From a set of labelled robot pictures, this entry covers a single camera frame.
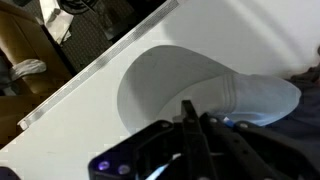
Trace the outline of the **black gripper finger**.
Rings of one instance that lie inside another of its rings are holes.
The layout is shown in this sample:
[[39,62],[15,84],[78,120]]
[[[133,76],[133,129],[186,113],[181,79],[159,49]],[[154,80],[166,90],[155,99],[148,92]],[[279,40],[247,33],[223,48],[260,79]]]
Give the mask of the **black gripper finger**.
[[183,128],[187,133],[199,133],[199,118],[190,100],[183,100],[181,105]]

